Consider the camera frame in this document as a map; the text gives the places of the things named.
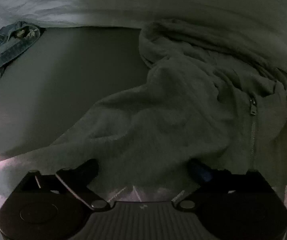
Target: mattress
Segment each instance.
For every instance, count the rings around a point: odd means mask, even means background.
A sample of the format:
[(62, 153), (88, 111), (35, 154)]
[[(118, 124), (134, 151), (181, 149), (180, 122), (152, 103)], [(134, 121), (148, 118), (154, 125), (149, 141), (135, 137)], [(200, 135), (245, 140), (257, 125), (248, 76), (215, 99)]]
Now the mattress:
[(99, 99), (144, 84), (138, 35), (125, 28), (47, 29), (0, 80), (0, 160), (48, 146)]

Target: metal screw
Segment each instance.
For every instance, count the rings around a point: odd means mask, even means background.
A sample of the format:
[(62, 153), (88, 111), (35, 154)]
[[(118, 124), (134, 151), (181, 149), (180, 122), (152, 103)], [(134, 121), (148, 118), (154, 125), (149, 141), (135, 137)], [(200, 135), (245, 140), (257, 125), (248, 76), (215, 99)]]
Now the metal screw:
[(183, 209), (192, 209), (194, 208), (196, 205), (193, 201), (191, 200), (184, 200), (184, 201), (181, 201), (180, 202), (180, 206), (183, 208)]
[(91, 206), (95, 209), (102, 209), (107, 205), (107, 202), (104, 200), (95, 200), (91, 203)]

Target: zipper pull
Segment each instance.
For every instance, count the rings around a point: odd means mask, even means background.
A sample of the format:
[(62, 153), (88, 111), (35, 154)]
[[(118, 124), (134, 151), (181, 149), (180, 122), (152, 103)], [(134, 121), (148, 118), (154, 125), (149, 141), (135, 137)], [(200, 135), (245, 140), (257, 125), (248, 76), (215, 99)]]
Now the zipper pull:
[(251, 115), (256, 115), (257, 114), (257, 102), (256, 99), (254, 97), (250, 98), (250, 114)]

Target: zipper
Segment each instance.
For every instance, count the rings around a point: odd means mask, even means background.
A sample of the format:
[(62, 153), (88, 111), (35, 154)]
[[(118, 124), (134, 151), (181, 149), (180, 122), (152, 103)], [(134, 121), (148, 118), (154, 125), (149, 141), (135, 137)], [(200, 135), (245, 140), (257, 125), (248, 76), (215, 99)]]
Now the zipper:
[(251, 138), (250, 138), (250, 169), (254, 169), (254, 147), (256, 142), (256, 130), (257, 130), (257, 101), (250, 97), (250, 115), (251, 115)]

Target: white bedsheet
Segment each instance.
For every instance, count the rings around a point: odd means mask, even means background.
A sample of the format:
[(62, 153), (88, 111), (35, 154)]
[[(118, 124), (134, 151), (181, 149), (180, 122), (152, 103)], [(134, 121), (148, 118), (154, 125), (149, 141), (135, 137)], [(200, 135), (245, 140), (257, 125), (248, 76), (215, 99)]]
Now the white bedsheet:
[(262, 53), (287, 58), (287, 0), (0, 0), (0, 28), (17, 20), (44, 27), (142, 27), (177, 18), (240, 30)]

